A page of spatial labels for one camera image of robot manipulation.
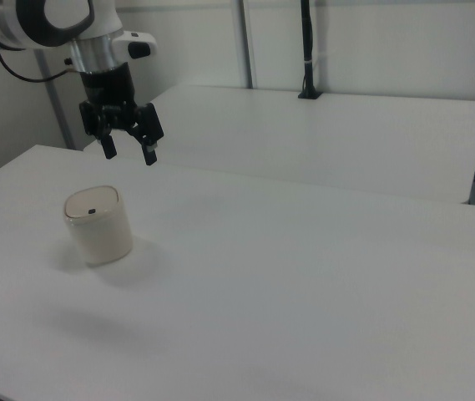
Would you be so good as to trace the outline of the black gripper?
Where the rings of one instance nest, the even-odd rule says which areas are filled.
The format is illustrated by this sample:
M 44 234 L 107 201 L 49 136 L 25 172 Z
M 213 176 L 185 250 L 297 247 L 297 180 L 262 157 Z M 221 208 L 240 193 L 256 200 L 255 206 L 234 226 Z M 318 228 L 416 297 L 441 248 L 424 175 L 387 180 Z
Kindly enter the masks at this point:
M 138 107 L 128 63 L 99 73 L 81 73 L 87 99 L 79 104 L 85 134 L 93 136 L 101 145 L 105 157 L 117 155 L 111 137 L 112 129 L 129 130 L 140 143 L 144 162 L 157 161 L 155 149 L 164 137 L 159 116 L 152 103 Z

